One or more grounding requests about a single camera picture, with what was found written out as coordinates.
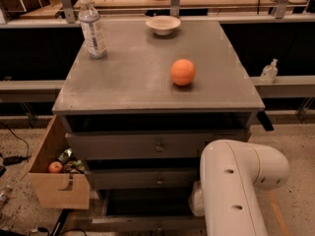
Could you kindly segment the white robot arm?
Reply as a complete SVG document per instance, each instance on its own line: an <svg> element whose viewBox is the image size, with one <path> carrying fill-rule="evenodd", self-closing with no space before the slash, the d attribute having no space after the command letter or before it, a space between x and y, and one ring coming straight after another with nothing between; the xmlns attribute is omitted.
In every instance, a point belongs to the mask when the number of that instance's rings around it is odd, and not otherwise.
<svg viewBox="0 0 315 236"><path fill-rule="evenodd" d="M201 154L189 207L205 217L208 236L268 236L255 190L276 189L288 178L288 160L277 149L217 140Z"/></svg>

